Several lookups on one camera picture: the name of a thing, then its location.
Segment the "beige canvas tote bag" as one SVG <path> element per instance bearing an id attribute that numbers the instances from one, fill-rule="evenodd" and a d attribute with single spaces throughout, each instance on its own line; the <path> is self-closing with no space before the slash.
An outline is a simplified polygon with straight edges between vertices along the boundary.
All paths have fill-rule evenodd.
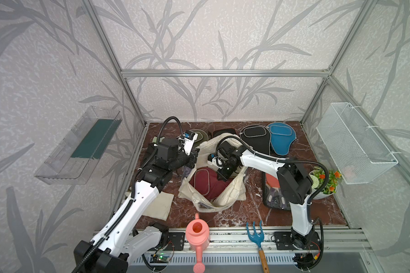
<path id="1" fill-rule="evenodd" d="M 208 164 L 207 159 L 210 154 L 216 151 L 218 143 L 225 137 L 227 137 L 226 141 L 233 146 L 240 144 L 235 140 L 237 136 L 230 133 L 223 133 L 207 142 L 203 142 L 198 146 L 199 153 L 196 164 L 190 173 L 181 180 L 178 197 L 191 201 L 194 207 L 202 213 L 220 212 L 232 207 L 236 201 L 246 200 L 244 177 L 247 167 L 238 167 L 230 175 L 227 182 L 217 180 L 216 183 L 213 183 L 213 177 L 216 175 L 218 168 Z M 202 172 L 206 175 L 205 195 L 192 185 L 193 179 L 199 178 Z"/>

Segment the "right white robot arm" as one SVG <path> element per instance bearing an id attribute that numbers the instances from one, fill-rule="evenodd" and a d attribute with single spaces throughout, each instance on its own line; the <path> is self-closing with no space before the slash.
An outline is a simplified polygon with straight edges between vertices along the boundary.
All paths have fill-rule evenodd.
<path id="1" fill-rule="evenodd" d="M 281 159 L 255 151 L 237 136 L 223 137 L 211 153 L 207 162 L 217 167 L 219 180 L 228 180 L 239 167 L 258 169 L 275 177 L 281 192 L 290 203 L 292 213 L 291 244 L 296 249 L 305 249 L 315 233 L 310 215 L 312 200 L 322 192 L 329 182 L 329 170 L 319 162 L 297 159 Z M 326 177 L 319 189 L 312 192 L 313 180 L 305 169 L 306 164 L 321 168 Z"/>

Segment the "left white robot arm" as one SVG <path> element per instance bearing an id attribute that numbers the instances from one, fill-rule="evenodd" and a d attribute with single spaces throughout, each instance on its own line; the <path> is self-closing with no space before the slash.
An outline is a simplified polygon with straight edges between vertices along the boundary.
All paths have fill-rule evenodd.
<path id="1" fill-rule="evenodd" d="M 93 239 L 76 246 L 75 273 L 124 273 L 130 262 L 159 245 L 164 231 L 156 226 L 149 226 L 134 237 L 130 234 L 171 181 L 174 171 L 195 166 L 199 150 L 193 145 L 197 137 L 191 130 L 181 130 L 176 138 L 158 133 L 135 176 L 133 192 Z"/>

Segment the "red black ping pong set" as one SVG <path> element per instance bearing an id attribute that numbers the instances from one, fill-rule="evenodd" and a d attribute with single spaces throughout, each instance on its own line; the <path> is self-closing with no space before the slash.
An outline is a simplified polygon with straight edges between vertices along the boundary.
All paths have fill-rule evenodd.
<path id="1" fill-rule="evenodd" d="M 225 129 L 219 129 L 219 130 L 215 130 L 213 131 L 213 133 L 211 134 L 213 138 L 222 135 L 224 133 L 229 133 L 229 134 L 236 134 L 236 130 L 234 128 L 225 128 Z"/>

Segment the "clear case red paddles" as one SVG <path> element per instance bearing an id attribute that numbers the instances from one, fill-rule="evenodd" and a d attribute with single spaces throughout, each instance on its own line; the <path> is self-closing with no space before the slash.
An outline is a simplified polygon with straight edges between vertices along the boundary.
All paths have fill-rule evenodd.
<path id="1" fill-rule="evenodd" d="M 263 204 L 271 209 L 290 210 L 290 204 L 281 192 L 279 180 L 263 172 L 261 181 Z"/>

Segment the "maroon paddle case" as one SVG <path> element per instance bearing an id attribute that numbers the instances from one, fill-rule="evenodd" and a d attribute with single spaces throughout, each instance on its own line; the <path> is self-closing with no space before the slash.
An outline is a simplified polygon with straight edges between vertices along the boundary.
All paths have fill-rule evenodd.
<path id="1" fill-rule="evenodd" d="M 219 180 L 218 174 L 208 167 L 202 167 L 195 171 L 189 184 L 193 186 L 208 201 L 215 200 L 230 185 L 233 178 L 227 181 Z"/>

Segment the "olive green paddle case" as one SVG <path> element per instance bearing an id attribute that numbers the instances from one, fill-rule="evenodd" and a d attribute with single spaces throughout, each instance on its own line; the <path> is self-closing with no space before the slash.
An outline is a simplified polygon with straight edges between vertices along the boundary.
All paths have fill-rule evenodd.
<path id="1" fill-rule="evenodd" d="M 208 134 L 201 129 L 191 129 L 192 132 L 196 133 L 197 139 L 194 141 L 193 147 L 198 147 L 203 142 L 209 140 Z"/>

